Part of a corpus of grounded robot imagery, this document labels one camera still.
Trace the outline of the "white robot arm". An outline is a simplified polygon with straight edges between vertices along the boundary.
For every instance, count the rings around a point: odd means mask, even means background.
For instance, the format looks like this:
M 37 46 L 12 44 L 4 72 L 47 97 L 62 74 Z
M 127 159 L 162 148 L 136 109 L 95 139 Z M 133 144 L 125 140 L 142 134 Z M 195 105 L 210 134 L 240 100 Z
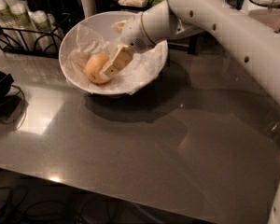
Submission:
M 223 0 L 166 0 L 137 15 L 121 34 L 135 47 L 205 30 L 251 76 L 249 91 L 193 103 L 239 111 L 241 126 L 194 114 L 189 134 L 165 154 L 190 180 L 175 208 L 217 224 L 280 224 L 280 33 Z

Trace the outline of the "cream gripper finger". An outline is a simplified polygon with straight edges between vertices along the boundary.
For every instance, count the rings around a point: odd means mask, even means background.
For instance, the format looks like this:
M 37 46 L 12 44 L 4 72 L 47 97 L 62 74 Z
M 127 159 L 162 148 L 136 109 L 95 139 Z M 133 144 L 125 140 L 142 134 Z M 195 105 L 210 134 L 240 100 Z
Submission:
M 134 50 L 131 47 L 127 45 L 118 45 L 99 72 L 99 77 L 104 80 L 115 77 L 133 60 L 133 54 Z
M 126 21 L 117 21 L 111 25 L 111 28 L 114 32 L 121 34 L 125 24 L 126 24 Z

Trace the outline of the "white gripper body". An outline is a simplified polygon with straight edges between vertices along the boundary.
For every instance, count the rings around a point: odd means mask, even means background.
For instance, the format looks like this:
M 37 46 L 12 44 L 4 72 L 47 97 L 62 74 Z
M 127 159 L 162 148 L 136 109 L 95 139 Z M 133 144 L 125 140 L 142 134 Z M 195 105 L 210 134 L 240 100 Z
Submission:
M 142 24 L 142 15 L 143 13 L 140 12 L 126 20 L 120 35 L 121 41 L 132 48 L 136 53 L 144 53 L 154 49 L 156 46 L 156 44 L 147 37 Z

